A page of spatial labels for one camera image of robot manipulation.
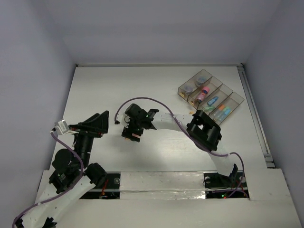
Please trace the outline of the green capped highlighter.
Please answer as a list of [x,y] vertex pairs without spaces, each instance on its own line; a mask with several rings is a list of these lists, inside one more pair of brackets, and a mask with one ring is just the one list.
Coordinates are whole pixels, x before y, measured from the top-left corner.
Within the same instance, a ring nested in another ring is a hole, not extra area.
[[215,107],[214,106],[203,106],[202,107],[202,110],[204,111],[204,112],[212,112],[213,110],[215,109]]

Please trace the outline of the blue correction tape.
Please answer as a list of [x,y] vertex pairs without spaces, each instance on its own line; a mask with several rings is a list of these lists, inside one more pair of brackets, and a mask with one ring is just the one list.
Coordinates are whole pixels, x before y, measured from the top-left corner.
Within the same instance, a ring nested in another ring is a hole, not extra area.
[[208,106],[213,106],[214,105],[214,103],[218,100],[218,96],[215,96],[215,97],[213,97],[212,99],[210,99],[208,102],[207,102],[207,105]]

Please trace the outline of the pink cap glue bottle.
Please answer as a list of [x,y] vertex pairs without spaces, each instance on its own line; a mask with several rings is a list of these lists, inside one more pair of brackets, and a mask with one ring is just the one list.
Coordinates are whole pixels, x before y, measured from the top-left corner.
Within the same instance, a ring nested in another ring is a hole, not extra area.
[[205,99],[205,97],[208,95],[209,93],[209,87],[205,86],[202,88],[201,92],[196,96],[196,100],[198,101],[203,101]]

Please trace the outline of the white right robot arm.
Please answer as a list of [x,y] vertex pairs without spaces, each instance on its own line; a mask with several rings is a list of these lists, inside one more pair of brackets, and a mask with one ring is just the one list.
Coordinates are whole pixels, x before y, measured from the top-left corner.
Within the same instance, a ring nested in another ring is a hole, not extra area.
[[115,124],[123,125],[122,136],[139,142],[144,130],[172,130],[184,133],[199,149],[212,159],[219,182],[230,186],[236,181],[238,167],[223,149],[221,128],[203,111],[194,114],[173,114],[158,109],[145,111],[137,104],[131,104],[123,114],[117,113]]

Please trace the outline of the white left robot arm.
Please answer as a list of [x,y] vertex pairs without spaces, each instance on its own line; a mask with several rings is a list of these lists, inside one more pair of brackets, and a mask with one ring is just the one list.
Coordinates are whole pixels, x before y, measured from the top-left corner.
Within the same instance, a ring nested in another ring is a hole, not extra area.
[[96,113],[83,122],[68,125],[64,119],[50,131],[63,146],[51,165],[53,173],[38,202],[13,220],[14,228],[54,228],[63,214],[85,193],[107,183],[107,173],[98,163],[90,163],[95,138],[108,133],[109,111]]

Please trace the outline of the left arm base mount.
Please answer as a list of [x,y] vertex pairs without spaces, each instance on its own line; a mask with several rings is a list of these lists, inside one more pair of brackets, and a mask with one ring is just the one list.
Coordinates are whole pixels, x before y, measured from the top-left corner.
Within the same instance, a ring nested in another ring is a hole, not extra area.
[[94,187],[86,192],[80,199],[83,200],[117,200],[120,198],[120,172],[107,174],[106,183],[102,187]]

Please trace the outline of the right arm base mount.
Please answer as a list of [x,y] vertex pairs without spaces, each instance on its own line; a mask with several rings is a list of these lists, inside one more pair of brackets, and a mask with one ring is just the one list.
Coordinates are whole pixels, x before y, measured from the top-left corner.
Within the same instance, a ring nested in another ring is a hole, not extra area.
[[239,171],[235,164],[229,177],[218,174],[217,172],[204,173],[202,184],[205,187],[207,199],[249,199],[246,178],[242,176],[242,171]]

